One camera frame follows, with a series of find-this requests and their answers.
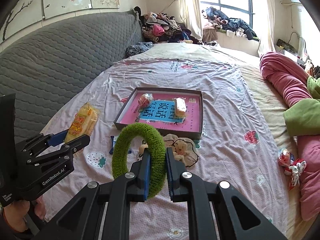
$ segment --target pink blanket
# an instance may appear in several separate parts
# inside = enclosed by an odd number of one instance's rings
[[[260,59],[260,71],[262,76],[273,84],[288,107],[303,98],[312,98],[307,89],[309,75],[283,54],[264,54]]]
[[[260,59],[262,76],[270,81],[288,107],[304,98],[312,98],[307,89],[309,75],[288,57],[268,52]],[[299,158],[307,162],[300,179],[301,216],[309,220],[320,211],[320,135],[297,137]]]

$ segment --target screw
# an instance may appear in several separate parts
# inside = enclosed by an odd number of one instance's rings
[[[88,188],[95,188],[97,187],[98,183],[96,183],[95,181],[91,181],[87,184]]]
[[[222,187],[222,188],[229,188],[230,187],[230,183],[227,181],[222,181],[219,184],[220,184],[220,187]]]
[[[134,178],[135,174],[133,172],[127,172],[124,176],[127,179],[132,179],[132,178]]]
[[[182,173],[182,177],[190,179],[192,177],[192,173],[189,171],[185,171],[184,173]]]

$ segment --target pink book cover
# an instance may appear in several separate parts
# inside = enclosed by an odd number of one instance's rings
[[[157,129],[200,132],[200,97],[186,94],[161,94],[154,93],[154,100],[145,109],[140,109],[138,99],[143,93],[137,93],[134,100],[127,107],[127,111],[121,119],[122,124],[135,122],[147,123]],[[186,118],[174,117],[174,98],[185,98],[187,106]]]

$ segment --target human hand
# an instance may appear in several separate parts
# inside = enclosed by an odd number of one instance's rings
[[[30,202],[26,200],[14,201],[10,205],[4,207],[4,217],[8,225],[17,232],[24,232],[28,229],[23,217],[28,213]],[[36,199],[35,214],[43,219],[46,209],[42,196]]]

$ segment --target scrunchie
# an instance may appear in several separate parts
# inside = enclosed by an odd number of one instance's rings
[[[151,157],[148,198],[152,198],[160,192],[164,184],[166,149],[161,134],[151,125],[134,123],[122,129],[113,151],[113,177],[117,178],[128,172],[127,153],[132,139],[136,136],[143,137],[148,144]]]

